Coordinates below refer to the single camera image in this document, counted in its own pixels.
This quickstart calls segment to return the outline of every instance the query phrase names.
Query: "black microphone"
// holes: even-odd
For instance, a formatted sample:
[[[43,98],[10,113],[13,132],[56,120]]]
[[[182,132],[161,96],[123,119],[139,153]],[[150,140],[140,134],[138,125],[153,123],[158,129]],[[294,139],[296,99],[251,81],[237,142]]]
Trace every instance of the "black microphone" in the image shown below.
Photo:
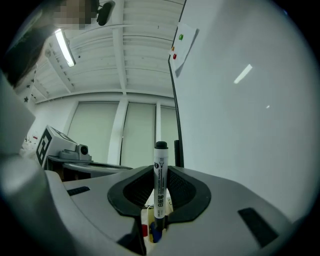
[[[98,18],[96,21],[100,26],[104,26],[108,22],[115,5],[114,1],[109,1],[106,2],[100,10],[98,10]]]

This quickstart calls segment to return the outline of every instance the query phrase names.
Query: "white ceiling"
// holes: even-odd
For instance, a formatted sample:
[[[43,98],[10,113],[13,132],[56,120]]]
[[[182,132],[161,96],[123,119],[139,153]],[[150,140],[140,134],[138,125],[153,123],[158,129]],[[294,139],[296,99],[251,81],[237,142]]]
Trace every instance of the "white ceiling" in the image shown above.
[[[169,51],[184,0],[114,0],[105,26],[64,30],[76,65],[69,67],[55,35],[22,82],[32,84],[36,103],[75,94],[121,92],[173,98]]]

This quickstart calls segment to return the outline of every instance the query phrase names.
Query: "white paper on whiteboard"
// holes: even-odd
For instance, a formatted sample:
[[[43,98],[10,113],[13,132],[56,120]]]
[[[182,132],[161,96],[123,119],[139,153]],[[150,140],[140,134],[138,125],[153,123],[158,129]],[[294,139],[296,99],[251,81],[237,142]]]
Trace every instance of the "white paper on whiteboard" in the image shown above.
[[[171,51],[172,66],[174,72],[179,70],[182,64],[185,62],[191,45],[194,41],[197,29],[188,26],[187,24],[180,23],[178,24],[178,29],[176,32],[176,37],[174,41],[174,51]]]

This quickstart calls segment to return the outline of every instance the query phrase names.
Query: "ceiling light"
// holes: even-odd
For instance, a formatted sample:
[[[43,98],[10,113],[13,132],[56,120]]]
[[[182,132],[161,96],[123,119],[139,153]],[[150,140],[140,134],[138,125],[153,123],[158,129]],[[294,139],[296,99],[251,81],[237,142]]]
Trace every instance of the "ceiling light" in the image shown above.
[[[234,83],[239,83],[252,69],[252,66],[249,64],[246,68],[241,72],[241,74],[234,80]]]
[[[60,49],[66,60],[66,63],[69,67],[73,67],[76,64],[76,62],[71,54],[69,46],[66,44],[65,36],[60,28],[57,31],[55,31],[55,37],[59,43]]]

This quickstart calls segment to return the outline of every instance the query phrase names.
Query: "roller blind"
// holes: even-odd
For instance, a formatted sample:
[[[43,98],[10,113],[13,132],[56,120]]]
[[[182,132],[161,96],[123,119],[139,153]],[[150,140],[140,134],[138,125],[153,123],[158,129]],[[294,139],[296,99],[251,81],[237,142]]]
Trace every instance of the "roller blind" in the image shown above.
[[[79,103],[68,136],[88,146],[95,162],[107,163],[110,136],[118,103]]]
[[[156,106],[129,103],[123,129],[121,165],[137,168],[154,163]]]
[[[175,140],[178,140],[178,125],[175,108],[161,107],[161,140],[168,145],[168,164],[175,166]]]

